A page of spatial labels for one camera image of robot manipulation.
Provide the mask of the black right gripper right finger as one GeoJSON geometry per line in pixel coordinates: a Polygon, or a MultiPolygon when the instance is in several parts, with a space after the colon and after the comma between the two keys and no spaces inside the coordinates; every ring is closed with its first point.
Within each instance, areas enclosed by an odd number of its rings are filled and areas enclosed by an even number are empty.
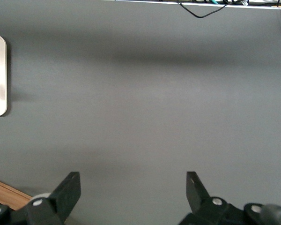
{"type": "Polygon", "coordinates": [[[186,197],[191,213],[180,222],[181,225],[219,225],[227,209],[227,202],[211,197],[196,172],[187,172],[186,197]]]}

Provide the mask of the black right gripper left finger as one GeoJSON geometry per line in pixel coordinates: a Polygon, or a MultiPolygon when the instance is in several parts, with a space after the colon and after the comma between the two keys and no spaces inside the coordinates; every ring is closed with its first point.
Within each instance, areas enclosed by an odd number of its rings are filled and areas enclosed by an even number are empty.
{"type": "Polygon", "coordinates": [[[29,225],[63,225],[81,196],[79,172],[70,172],[51,192],[34,196],[25,206],[29,225]]]}

